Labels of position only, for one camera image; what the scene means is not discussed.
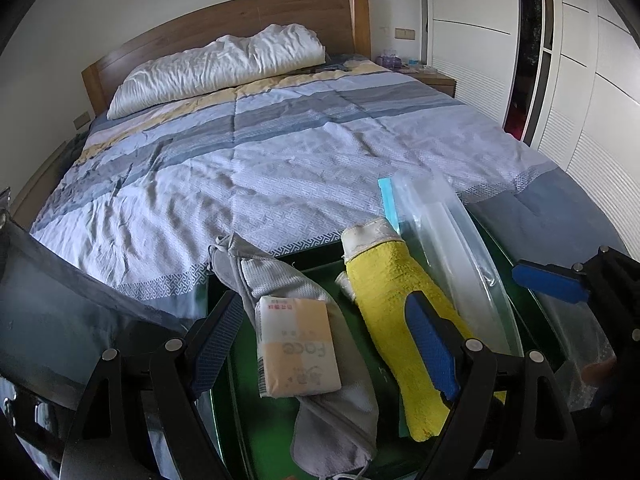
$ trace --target sliding door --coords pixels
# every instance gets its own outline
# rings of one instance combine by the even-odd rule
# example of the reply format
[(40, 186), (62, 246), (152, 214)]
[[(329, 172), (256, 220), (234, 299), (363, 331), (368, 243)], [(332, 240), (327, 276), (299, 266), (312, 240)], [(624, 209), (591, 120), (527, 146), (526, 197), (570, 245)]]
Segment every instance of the sliding door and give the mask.
[(456, 98), (504, 125), (518, 57), (520, 0), (428, 0), (427, 63)]

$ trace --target yellow stripe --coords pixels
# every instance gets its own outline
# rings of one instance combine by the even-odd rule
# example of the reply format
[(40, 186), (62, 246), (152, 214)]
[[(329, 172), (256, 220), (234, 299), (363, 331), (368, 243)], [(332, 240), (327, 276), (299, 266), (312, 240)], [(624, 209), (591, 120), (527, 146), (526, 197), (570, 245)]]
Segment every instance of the yellow stripe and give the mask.
[(174, 120), (175, 118), (182, 117), (186, 114), (190, 114), (213, 105), (233, 102), (239, 98), (257, 95), (272, 89), (296, 87), (313, 81), (329, 81), (337, 80), (348, 75), (365, 75), (376, 72), (387, 72), (386, 68), (382, 68), (369, 60), (349, 60), (345, 62), (344, 65), (350, 69), (350, 72), (331, 70), (315, 74), (301, 74), (293, 76), (279, 75), (267, 79), (260, 79), (234, 88), (218, 90), (211, 94), (167, 103), (161, 108), (157, 108), (147, 114), (140, 115), (130, 121), (112, 126), (108, 130), (103, 130), (101, 134), (108, 134), (109, 138), (103, 142), (97, 142), (96, 144), (86, 146), (74, 164), (84, 164), (90, 158), (113, 146), (116, 142), (119, 142), (133, 134), (143, 130), (148, 130), (155, 126), (159, 126), (160, 124)]

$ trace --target metal screw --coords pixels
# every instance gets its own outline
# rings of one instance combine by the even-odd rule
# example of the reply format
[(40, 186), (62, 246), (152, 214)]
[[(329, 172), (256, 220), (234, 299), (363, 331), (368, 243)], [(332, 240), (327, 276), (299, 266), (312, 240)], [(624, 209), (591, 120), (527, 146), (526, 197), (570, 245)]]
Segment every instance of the metal screw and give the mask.
[(479, 352), (482, 350), (482, 343), (478, 339), (468, 339), (465, 346), (472, 352)]
[(169, 339), (169, 341), (164, 343), (164, 348), (168, 352), (175, 352), (176, 350), (182, 348), (182, 341), (180, 341), (179, 339)]
[(531, 352), (529, 352), (529, 357), (535, 363), (541, 363), (545, 360), (545, 357), (537, 350), (532, 350)]
[(102, 358), (105, 361), (111, 361), (115, 359), (118, 355), (118, 351), (115, 348), (107, 348), (104, 352), (102, 352)]

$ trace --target light switch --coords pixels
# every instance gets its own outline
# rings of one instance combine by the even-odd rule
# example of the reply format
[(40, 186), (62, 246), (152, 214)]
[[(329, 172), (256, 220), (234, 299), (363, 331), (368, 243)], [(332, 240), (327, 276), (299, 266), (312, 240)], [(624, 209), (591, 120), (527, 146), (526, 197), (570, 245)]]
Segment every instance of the light switch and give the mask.
[(89, 112), (85, 112), (82, 115), (76, 117), (74, 119), (74, 126), (76, 127), (76, 130), (79, 130), (80, 128), (82, 128), (90, 120), (91, 120), (91, 117), (89, 117)]
[(415, 40), (415, 30), (412, 28), (396, 28), (396, 40)]

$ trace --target bed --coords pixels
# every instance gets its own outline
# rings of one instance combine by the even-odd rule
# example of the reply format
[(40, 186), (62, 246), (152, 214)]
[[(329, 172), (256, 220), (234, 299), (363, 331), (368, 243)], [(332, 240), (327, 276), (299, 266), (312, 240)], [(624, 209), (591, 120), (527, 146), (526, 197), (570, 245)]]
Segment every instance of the bed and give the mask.
[[(377, 180), (439, 168), (512, 260), (571, 266), (599, 245), (625, 251), (602, 211), (553, 162), (474, 108), (369, 59), (368, 0), (233, 0), (156, 27), (82, 77), (96, 113), (78, 160), (31, 233), (65, 260), (186, 324), (206, 314), (209, 246), (236, 231), (285, 254), (336, 240), (383, 213)], [(342, 70), (277, 76), (157, 105), (105, 110), (147, 60), (250, 36), (270, 23), (318, 34)], [(542, 298), (577, 370), (610, 355), (588, 308)]]

